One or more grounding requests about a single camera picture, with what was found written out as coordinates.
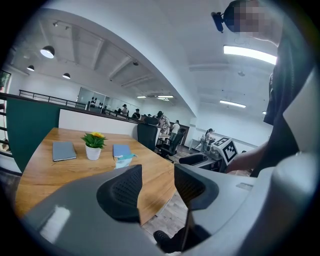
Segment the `grey notebook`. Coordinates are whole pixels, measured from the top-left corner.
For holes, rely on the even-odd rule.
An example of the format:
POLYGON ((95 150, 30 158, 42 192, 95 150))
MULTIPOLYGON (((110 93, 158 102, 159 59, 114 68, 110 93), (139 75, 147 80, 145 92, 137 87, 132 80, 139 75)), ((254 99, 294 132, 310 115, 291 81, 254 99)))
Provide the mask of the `grey notebook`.
POLYGON ((76 159, 77 155, 71 141, 54 141, 52 143, 52 160, 54 162, 76 159))

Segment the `potted sunflower plant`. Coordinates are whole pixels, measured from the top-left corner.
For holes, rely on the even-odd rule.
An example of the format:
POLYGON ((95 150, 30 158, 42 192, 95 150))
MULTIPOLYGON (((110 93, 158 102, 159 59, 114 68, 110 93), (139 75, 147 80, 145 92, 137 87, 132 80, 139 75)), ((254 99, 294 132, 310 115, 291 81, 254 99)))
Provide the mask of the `potted sunflower plant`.
POLYGON ((100 132, 85 133, 81 138, 85 142, 86 156, 91 161, 99 159, 101 150, 105 147, 106 137, 100 132))

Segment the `white partition panel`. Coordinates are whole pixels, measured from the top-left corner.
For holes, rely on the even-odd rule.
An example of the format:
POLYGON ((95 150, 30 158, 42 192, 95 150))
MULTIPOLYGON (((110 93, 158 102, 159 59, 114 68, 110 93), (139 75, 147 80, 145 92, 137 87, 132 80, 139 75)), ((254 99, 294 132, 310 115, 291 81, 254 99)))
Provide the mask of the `white partition panel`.
POLYGON ((62 129, 128 135, 138 140, 138 124, 120 119, 60 109, 58 127, 62 129))

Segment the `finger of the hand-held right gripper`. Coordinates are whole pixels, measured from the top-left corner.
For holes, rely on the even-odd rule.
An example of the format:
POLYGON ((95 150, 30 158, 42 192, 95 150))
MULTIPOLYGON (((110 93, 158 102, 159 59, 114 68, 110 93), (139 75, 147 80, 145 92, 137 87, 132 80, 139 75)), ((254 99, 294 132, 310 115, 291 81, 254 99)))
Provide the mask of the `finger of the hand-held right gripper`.
POLYGON ((203 163, 208 160, 208 157, 203 154, 203 153, 195 153, 195 154, 190 154, 185 157, 181 157, 178 162, 180 164, 186 164, 190 166, 194 166, 200 163, 203 163))

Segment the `person's right forearm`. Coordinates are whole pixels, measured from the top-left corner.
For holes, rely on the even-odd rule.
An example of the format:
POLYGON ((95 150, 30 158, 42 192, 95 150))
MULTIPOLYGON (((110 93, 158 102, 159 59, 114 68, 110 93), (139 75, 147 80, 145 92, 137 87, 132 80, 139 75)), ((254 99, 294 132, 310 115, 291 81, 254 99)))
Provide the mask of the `person's right forearm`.
POLYGON ((266 155, 268 144, 267 141, 251 151, 238 154, 227 166, 226 173, 252 170, 250 177, 256 178, 261 170, 270 167, 270 164, 267 164, 268 157, 266 155))

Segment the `blue notebook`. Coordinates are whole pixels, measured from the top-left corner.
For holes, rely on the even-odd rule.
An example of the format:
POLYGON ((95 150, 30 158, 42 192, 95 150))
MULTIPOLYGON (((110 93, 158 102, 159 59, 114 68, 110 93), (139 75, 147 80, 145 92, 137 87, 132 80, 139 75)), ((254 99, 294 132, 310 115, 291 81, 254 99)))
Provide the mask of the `blue notebook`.
POLYGON ((112 146, 113 157, 118 160, 125 160, 132 158, 131 149, 128 145, 125 144, 114 144, 112 146))

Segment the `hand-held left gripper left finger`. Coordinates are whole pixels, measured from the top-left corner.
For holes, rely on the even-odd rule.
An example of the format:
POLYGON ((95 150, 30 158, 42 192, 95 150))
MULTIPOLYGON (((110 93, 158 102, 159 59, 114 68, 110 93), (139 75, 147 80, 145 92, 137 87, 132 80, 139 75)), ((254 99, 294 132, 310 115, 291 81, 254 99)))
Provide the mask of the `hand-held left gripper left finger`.
POLYGON ((102 210, 116 221, 140 223, 138 197, 143 186, 142 165, 132 165, 97 190, 96 199, 102 210))

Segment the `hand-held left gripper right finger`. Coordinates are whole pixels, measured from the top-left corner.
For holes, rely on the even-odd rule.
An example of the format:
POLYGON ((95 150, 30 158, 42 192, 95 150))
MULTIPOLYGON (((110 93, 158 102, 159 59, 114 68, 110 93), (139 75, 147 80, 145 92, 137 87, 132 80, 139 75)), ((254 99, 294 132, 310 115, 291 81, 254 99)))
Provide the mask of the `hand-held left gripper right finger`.
POLYGON ((174 165, 174 185, 190 211, 208 208, 219 195, 219 186, 214 181, 182 164, 174 165))

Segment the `person's black shirt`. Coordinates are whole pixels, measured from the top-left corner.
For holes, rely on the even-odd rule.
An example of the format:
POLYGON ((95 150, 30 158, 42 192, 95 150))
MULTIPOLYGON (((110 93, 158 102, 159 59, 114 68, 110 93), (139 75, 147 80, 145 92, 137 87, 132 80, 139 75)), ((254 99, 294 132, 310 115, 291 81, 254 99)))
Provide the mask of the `person's black shirt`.
POLYGON ((272 125, 272 132, 259 164, 251 173, 258 177, 261 170, 276 166, 283 159, 298 152, 283 113, 299 94, 314 65, 314 57, 305 40, 283 32, 277 48, 277 61, 269 79, 269 102, 264 122, 272 125))

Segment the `green partition panel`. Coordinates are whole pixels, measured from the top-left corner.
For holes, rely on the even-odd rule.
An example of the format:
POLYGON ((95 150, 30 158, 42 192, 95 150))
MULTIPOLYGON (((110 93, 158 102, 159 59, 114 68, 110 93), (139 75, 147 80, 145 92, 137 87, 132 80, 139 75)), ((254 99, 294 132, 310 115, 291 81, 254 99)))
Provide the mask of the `green partition panel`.
POLYGON ((9 147, 23 172, 42 140, 59 125, 60 107, 16 98, 6 101, 6 128, 9 147))

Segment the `ceiling track spotlights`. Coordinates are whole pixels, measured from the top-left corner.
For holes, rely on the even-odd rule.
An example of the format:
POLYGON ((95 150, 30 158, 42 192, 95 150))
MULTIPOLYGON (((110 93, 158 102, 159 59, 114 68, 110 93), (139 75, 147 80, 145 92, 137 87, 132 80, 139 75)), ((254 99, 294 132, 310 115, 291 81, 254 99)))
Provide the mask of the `ceiling track spotlights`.
POLYGON ((65 23, 65 22, 62 22, 62 21, 59 21, 59 20, 53 22, 52 25, 53 25, 55 28, 57 28, 57 27, 62 27, 62 28, 65 29, 65 30, 70 29, 69 24, 67 24, 67 23, 65 23))

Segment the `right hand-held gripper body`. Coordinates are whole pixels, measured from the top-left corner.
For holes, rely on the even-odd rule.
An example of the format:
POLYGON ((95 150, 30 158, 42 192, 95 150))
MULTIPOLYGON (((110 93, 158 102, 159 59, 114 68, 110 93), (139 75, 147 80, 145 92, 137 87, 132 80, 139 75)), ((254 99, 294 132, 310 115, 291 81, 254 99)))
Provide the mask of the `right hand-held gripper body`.
POLYGON ((238 150, 231 138, 222 137, 217 141, 208 143, 202 154, 206 160, 199 164, 200 168, 225 173, 227 166, 238 155, 238 150))

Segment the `black balcony railing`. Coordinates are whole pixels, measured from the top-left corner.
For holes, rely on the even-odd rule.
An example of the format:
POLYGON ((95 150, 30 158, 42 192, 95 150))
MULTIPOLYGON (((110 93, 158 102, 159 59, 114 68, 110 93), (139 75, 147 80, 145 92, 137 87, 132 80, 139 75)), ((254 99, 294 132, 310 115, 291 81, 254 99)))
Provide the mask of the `black balcony railing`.
POLYGON ((79 103, 76 101, 72 100, 67 100, 55 96, 50 96, 46 94, 41 94, 41 93, 36 93, 36 92, 31 92, 31 91, 26 91, 26 90, 19 90, 19 96, 25 97, 28 99, 36 100, 36 101, 42 101, 42 102, 47 102, 47 103, 52 103, 56 105, 62 105, 65 107, 70 107, 70 108, 76 108, 80 110, 86 110, 87 105, 83 103, 79 103))

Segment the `teal translucent plastic piece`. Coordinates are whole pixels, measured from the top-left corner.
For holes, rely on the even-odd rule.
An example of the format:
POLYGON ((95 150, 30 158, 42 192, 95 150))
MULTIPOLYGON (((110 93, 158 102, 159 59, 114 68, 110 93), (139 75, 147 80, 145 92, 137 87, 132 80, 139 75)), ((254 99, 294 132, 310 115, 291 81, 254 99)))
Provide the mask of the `teal translucent plastic piece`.
POLYGON ((136 154, 124 155, 116 158, 115 169, 128 167, 133 158, 137 157, 136 154))

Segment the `large black pendant lamp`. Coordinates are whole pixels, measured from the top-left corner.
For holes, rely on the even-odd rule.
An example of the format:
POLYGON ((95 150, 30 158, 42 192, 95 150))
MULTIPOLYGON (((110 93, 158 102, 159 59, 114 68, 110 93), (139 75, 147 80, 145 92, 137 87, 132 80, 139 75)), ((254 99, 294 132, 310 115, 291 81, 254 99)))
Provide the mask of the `large black pendant lamp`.
POLYGON ((55 49, 51 45, 43 47, 40 50, 40 53, 48 59, 53 59, 55 57, 55 49))

